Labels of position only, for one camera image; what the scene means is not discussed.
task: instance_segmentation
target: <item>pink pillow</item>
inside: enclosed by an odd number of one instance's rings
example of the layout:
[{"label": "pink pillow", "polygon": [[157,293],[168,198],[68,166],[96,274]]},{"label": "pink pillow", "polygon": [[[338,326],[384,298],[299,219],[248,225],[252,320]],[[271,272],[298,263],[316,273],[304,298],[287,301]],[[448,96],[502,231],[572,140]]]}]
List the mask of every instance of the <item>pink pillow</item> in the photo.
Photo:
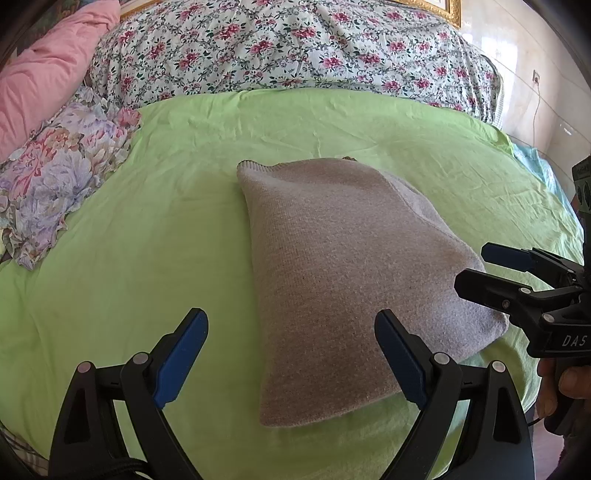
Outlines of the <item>pink pillow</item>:
[{"label": "pink pillow", "polygon": [[86,5],[0,72],[0,165],[74,94],[120,9],[118,0]]}]

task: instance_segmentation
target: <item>blue gripper pad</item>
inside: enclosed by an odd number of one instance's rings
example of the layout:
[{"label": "blue gripper pad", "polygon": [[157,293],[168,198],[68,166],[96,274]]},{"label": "blue gripper pad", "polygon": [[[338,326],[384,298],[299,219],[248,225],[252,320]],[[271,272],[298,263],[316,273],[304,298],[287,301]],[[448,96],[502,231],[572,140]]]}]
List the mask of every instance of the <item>blue gripper pad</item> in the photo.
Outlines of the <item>blue gripper pad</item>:
[{"label": "blue gripper pad", "polygon": [[168,358],[158,371],[154,402],[162,410],[164,405],[174,401],[205,343],[208,323],[204,311],[198,312],[184,331]]},{"label": "blue gripper pad", "polygon": [[375,337],[402,393],[421,410],[427,405],[425,372],[410,347],[382,312],[375,318]]},{"label": "blue gripper pad", "polygon": [[520,272],[528,272],[535,267],[535,261],[529,252],[504,245],[488,243],[482,247],[481,254],[485,262]]}]

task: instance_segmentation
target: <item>electrical cord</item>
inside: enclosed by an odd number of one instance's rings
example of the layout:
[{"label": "electrical cord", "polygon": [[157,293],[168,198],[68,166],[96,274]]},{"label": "electrical cord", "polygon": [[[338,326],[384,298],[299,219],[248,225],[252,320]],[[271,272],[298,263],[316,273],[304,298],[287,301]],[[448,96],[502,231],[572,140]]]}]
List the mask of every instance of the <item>electrical cord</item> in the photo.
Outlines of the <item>electrical cord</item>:
[{"label": "electrical cord", "polygon": [[534,421],[531,421],[527,424],[528,427],[533,427],[536,423],[538,423],[541,419],[537,418]]},{"label": "electrical cord", "polygon": [[538,106],[535,109],[535,113],[534,113],[534,123],[533,123],[533,130],[534,130],[534,142],[533,142],[533,147],[535,148],[535,117],[538,115],[538,110],[540,109],[540,103],[542,101],[542,95],[540,93],[540,82],[537,81],[535,82],[535,84],[538,86]]},{"label": "electrical cord", "polygon": [[47,480],[109,480],[126,472],[141,472],[150,474],[150,466],[143,460],[135,458],[114,459],[111,463],[102,466],[87,468],[82,471],[68,473],[67,475],[48,476]]}]

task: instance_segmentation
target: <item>floral comforter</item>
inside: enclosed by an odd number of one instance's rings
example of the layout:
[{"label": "floral comforter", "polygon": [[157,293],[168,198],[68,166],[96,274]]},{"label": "floral comforter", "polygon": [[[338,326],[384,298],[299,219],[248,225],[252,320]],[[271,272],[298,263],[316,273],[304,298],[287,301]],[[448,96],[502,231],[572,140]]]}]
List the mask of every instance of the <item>floral comforter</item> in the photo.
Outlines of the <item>floral comforter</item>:
[{"label": "floral comforter", "polygon": [[102,38],[93,88],[139,108],[259,88],[367,90],[493,123],[501,78],[442,18],[381,0],[164,0]]},{"label": "floral comforter", "polygon": [[2,242],[32,270],[77,210],[126,159],[139,112],[117,108],[88,87],[0,163]]}]

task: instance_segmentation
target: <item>gold picture frame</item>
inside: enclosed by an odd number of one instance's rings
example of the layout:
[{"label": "gold picture frame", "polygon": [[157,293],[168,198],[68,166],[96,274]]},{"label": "gold picture frame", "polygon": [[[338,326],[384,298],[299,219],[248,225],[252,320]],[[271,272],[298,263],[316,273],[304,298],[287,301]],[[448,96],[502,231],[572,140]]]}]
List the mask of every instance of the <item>gold picture frame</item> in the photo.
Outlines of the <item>gold picture frame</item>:
[{"label": "gold picture frame", "polygon": [[121,5],[121,21],[127,20],[131,15],[142,11],[154,4],[159,4],[162,0],[130,0]]},{"label": "gold picture frame", "polygon": [[[462,0],[394,0],[395,3],[409,5],[411,7],[419,7],[428,10],[431,13],[445,18],[454,27],[460,28],[462,26]],[[438,4],[445,4],[445,8],[439,7]]]}]

